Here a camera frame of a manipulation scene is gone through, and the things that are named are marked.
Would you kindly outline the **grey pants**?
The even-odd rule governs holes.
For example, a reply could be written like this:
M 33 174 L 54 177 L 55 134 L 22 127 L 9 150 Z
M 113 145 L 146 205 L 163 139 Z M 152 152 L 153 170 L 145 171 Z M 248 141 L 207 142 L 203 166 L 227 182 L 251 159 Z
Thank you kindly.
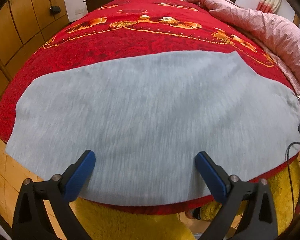
M 209 195 L 198 152 L 250 180 L 285 161 L 299 125 L 294 92 L 237 52 L 173 51 L 36 78 L 17 102 L 6 153 L 49 179 L 91 150 L 81 197 L 157 206 Z

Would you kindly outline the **red floral bed blanket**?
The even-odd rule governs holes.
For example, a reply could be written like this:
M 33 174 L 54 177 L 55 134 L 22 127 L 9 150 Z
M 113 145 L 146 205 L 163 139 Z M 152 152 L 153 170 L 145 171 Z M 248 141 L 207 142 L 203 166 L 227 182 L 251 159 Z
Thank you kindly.
M 238 52 L 258 74 L 292 86 L 269 48 L 206 9 L 181 0 L 115 0 L 63 28 L 18 70 L 1 98 L 0 139 L 9 141 L 17 102 L 38 77 L 92 63 L 185 50 Z

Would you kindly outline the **pink checked quilt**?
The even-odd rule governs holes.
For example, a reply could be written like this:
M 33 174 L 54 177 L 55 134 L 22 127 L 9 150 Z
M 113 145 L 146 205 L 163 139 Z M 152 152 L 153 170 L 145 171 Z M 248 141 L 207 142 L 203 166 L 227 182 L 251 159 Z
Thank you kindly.
M 259 40 L 283 62 L 283 71 L 300 94 L 300 29 L 288 19 L 237 6 L 230 0 L 186 0 Z

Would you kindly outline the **wooden wardrobe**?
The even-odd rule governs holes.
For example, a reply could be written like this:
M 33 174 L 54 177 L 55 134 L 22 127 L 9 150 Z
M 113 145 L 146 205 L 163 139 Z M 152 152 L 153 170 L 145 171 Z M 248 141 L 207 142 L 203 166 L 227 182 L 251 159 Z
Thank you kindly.
M 51 6 L 61 12 L 50 14 Z M 26 60 L 69 24 L 64 0 L 5 0 L 0 8 L 0 98 Z

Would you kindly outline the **red striped curtain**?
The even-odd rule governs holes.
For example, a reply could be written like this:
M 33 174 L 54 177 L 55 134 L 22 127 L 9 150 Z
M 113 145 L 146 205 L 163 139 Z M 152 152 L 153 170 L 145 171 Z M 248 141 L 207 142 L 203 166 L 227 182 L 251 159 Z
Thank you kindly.
M 265 12 L 265 13 L 271 13 L 275 14 L 277 13 L 282 0 L 260 0 L 256 10 Z

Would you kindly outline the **yellow fuzzy pyjama clothing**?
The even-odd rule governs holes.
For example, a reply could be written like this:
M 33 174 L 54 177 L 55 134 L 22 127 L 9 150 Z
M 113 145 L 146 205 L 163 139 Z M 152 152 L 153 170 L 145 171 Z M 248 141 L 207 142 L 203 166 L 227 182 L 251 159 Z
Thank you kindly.
M 292 221 L 292 207 L 299 197 L 299 159 L 269 178 L 268 184 L 273 193 L 278 233 L 282 233 Z M 194 239 L 178 214 L 133 214 L 82 198 L 77 198 L 70 207 L 92 239 Z

